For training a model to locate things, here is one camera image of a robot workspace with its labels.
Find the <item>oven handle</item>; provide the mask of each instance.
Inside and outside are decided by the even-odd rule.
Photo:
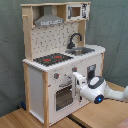
[[[68,81],[66,84],[61,84],[61,85],[59,85],[59,87],[66,87],[66,86],[68,86],[69,84],[71,84],[72,83],[72,81],[70,80],[70,81]]]
[[[68,19],[71,19],[71,17],[72,17],[72,7],[68,6],[68,10],[70,11],[70,15],[68,16]]]

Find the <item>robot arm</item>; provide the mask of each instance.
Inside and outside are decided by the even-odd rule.
[[[86,77],[78,72],[72,74],[72,97],[80,101],[80,97],[99,104],[104,98],[128,102],[128,86],[124,92],[114,91],[109,88],[103,77],[94,77],[87,84]]]

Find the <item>microwave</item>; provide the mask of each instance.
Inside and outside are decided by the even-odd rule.
[[[90,4],[69,4],[67,5],[67,21],[89,18]]]

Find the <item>wooden table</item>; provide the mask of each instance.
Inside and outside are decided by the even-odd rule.
[[[107,82],[113,90],[123,87]],[[101,104],[89,103],[71,114],[71,117],[87,128],[115,128],[128,118],[128,103],[104,100]]]
[[[0,128],[44,128],[36,118],[23,109],[0,118]],[[81,128],[69,118],[64,118],[50,128]]]

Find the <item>play kitchen cabinet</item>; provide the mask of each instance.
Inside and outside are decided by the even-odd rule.
[[[72,73],[102,75],[105,49],[85,45],[89,2],[21,6],[26,107],[48,128],[89,103],[72,97]]]

